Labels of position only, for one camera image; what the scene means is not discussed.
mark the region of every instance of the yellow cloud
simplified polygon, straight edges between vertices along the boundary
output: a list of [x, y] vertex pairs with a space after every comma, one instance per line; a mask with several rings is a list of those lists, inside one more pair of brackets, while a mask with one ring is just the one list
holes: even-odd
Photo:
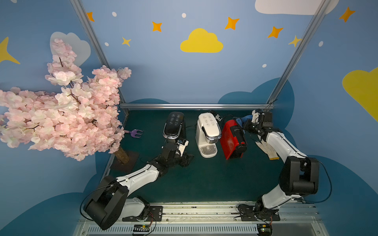
[[220, 52], [223, 44], [218, 41], [214, 33], [198, 28], [193, 30], [188, 40], [181, 43], [180, 49], [184, 52]]
[[345, 91], [378, 121], [378, 67], [371, 72], [352, 71], [342, 80]]

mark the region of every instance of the black cable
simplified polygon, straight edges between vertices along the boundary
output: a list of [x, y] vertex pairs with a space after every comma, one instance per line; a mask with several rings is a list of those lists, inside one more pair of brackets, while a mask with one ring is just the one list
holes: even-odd
[[222, 128], [221, 129], [223, 129], [223, 127], [225, 126], [225, 118], [228, 117], [228, 116], [234, 117], [234, 115], [231, 115], [231, 114], [223, 116], [223, 119], [222, 119]]
[[279, 132], [276, 132], [298, 155], [302, 156], [302, 157], [308, 157], [308, 156], [303, 156], [302, 154], [298, 153], [299, 150], [298, 148], [296, 147], [293, 147], [289, 142], [287, 142], [280, 134]]
[[[291, 146], [290, 145], [290, 143], [288, 143], [278, 132], [276, 132], [292, 149], [294, 149], [295, 151], [296, 151], [296, 153], [297, 154], [299, 154], [300, 156], [302, 156], [302, 157], [307, 157], [307, 156], [303, 156], [303, 155], [301, 155], [300, 153], [298, 153], [298, 151], [296, 150], [296, 148], [294, 148], [293, 146]], [[306, 202], [308, 202], [308, 203], [321, 203], [321, 202], [325, 202], [330, 196], [331, 196], [331, 194], [332, 194], [332, 181], [331, 181], [331, 178], [330, 178], [330, 176], [329, 176], [329, 174], [328, 174], [328, 171], [327, 171], [327, 169], [325, 168], [325, 166], [324, 166], [324, 164], [321, 162], [321, 161], [319, 161], [318, 159], [316, 159], [320, 164], [322, 164], [322, 166], [323, 166], [323, 168], [324, 168], [324, 170], [325, 170], [325, 173], [327, 174], [327, 177], [328, 177], [328, 180], [329, 180], [329, 182], [330, 182], [330, 193], [328, 194], [328, 196], [324, 199], [324, 200], [321, 200], [321, 201], [318, 201], [318, 202], [312, 202], [312, 201], [307, 201], [307, 200], [305, 200]]]
[[269, 103], [269, 104], [264, 108], [263, 111], [265, 111], [265, 109], [269, 108], [269, 107], [273, 104], [273, 102]]
[[153, 217], [153, 216], [150, 216], [152, 219], [154, 219], [155, 220], [155, 227], [153, 228], [153, 230], [151, 231], [151, 232], [149, 232], [148, 234], [146, 234], [145, 236], [147, 236], [147, 235], [149, 235], [150, 233], [152, 233], [154, 230], [155, 230], [155, 228], [156, 228], [156, 219]]
[[277, 206], [275, 206], [275, 207], [269, 208], [269, 210], [271, 210], [271, 209], [273, 209], [273, 208], [276, 208], [276, 207], [279, 207], [279, 206], [281, 206], [281, 205], [287, 203], [287, 202], [290, 201], [290, 200], [291, 200], [291, 198], [289, 198], [286, 202], [281, 203], [280, 205], [277, 205]]
[[196, 126], [196, 125], [197, 125], [197, 123], [194, 124], [194, 125], [186, 126], [185, 128], [193, 127], [193, 126]]
[[109, 187], [109, 186], [113, 186], [113, 185], [115, 185], [115, 183], [114, 183], [114, 184], [109, 184], [109, 185], [106, 185], [106, 186], [103, 186], [103, 187], [100, 187], [100, 188], [95, 189], [95, 190], [93, 190], [92, 192], [90, 192], [90, 194], [88, 194], [88, 195], [83, 199], [83, 201], [82, 201], [81, 204], [80, 204], [80, 207], [79, 207], [80, 215], [81, 215], [82, 217], [86, 218], [87, 220], [94, 221], [94, 220], [92, 220], [92, 219], [89, 219], [89, 218], [86, 217], [85, 215], [83, 215], [83, 213], [82, 213], [82, 211], [81, 211], [81, 207], [83, 206], [84, 201], [86, 200], [87, 197], [89, 197], [89, 196], [90, 196], [92, 193], [94, 193], [95, 191], [97, 191], [97, 190], [99, 190], [99, 189], [102, 189], [102, 188]]
[[[260, 212], [264, 212], [264, 211], [257, 211], [257, 212], [251, 212], [251, 213], [256, 214], [256, 213], [260, 213]], [[247, 215], [247, 214], [241, 214], [241, 215], [239, 215], [239, 216], [235, 216], [233, 219], [238, 218], [238, 217], [245, 216], [245, 215]]]
[[329, 176], [329, 174], [327, 172], [327, 169], [325, 168], [324, 164], [321, 161], [319, 161], [319, 160], [317, 160], [317, 161], [320, 162], [320, 164], [322, 164], [322, 166], [323, 166], [323, 168], [325, 170], [325, 173], [327, 174], [328, 180], [330, 181], [330, 187], [331, 187], [331, 189], [330, 189], [330, 193], [328, 194], [328, 196], [324, 200], [321, 200], [319, 202], [312, 202], [312, 201], [305, 200], [308, 203], [321, 203], [321, 202], [325, 202], [331, 196], [331, 193], [332, 193], [332, 181], [331, 181], [331, 178], [330, 178], [330, 176]]

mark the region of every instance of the blue cloth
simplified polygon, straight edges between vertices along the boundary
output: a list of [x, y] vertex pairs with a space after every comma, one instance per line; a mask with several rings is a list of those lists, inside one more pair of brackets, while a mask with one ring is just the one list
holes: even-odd
[[236, 122], [243, 128], [245, 123], [247, 122], [247, 120], [252, 120], [252, 118], [253, 118], [253, 115], [247, 115], [247, 116], [242, 117], [242, 118], [237, 118]]

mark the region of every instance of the pink flower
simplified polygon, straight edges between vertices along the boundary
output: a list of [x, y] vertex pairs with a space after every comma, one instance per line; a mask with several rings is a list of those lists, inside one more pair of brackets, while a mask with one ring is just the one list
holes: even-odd
[[0, 90], [0, 106], [8, 112], [0, 115], [0, 140], [11, 148], [20, 143], [34, 142], [29, 149], [42, 151], [55, 148], [66, 157], [83, 160], [96, 151], [115, 152], [124, 137], [117, 119], [118, 87], [131, 75], [124, 68], [118, 72], [102, 66], [94, 70], [93, 79], [83, 83], [81, 69], [73, 64], [76, 54], [60, 39], [52, 43], [53, 62], [48, 63], [45, 78], [62, 88], [62, 92]]

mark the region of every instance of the white coffee machine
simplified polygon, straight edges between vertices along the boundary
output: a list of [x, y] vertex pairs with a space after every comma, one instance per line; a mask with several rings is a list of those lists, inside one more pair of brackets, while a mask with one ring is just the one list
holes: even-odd
[[195, 140], [201, 155], [211, 158], [218, 153], [215, 143], [222, 137], [218, 122], [211, 113], [202, 113], [198, 116]]

